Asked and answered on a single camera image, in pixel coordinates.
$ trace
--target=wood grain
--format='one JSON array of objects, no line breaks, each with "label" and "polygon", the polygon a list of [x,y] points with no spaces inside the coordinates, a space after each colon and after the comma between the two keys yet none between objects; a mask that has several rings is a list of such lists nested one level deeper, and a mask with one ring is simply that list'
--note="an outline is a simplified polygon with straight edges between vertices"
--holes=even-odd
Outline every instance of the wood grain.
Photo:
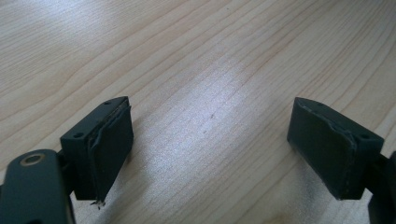
[{"label": "wood grain", "polygon": [[78,223],[368,223],[286,133],[321,101],[396,149],[392,0],[2,1],[0,176],[96,105],[130,97],[133,156]]}]

